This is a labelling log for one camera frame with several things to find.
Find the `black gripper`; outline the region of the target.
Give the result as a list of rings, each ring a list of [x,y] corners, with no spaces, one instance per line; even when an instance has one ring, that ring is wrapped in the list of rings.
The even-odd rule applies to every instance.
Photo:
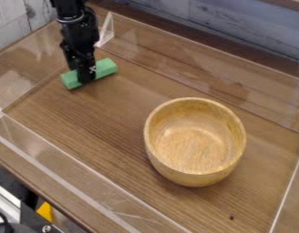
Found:
[[[82,16],[75,18],[59,16],[58,21],[62,24],[62,51],[68,67],[78,71],[78,81],[87,84],[96,77],[96,62],[91,56],[100,33],[92,9],[84,8],[80,13]]]

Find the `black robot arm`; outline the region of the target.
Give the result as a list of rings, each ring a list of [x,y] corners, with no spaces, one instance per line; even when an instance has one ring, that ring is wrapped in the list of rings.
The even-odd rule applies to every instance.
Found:
[[[88,0],[50,0],[62,24],[62,50],[82,84],[96,76],[95,43],[100,40],[98,17]]]

